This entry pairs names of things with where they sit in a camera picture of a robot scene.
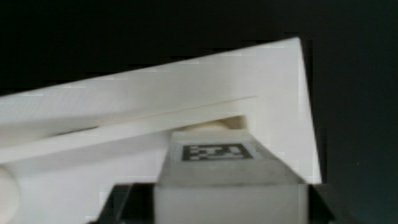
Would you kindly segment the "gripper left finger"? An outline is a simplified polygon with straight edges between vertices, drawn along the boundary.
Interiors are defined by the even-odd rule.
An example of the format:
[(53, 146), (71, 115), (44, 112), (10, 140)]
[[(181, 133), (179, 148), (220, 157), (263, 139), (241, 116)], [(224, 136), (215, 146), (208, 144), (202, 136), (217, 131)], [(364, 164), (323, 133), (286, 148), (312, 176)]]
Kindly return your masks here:
[(99, 216), (87, 224), (154, 224), (153, 183), (117, 184)]

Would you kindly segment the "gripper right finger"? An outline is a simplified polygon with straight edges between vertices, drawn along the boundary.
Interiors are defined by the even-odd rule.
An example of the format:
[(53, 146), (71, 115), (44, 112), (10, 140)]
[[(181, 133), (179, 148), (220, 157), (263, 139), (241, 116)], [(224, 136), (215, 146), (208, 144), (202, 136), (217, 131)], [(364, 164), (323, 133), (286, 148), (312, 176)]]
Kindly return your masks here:
[(328, 184), (309, 186), (309, 224), (355, 224), (355, 219)]

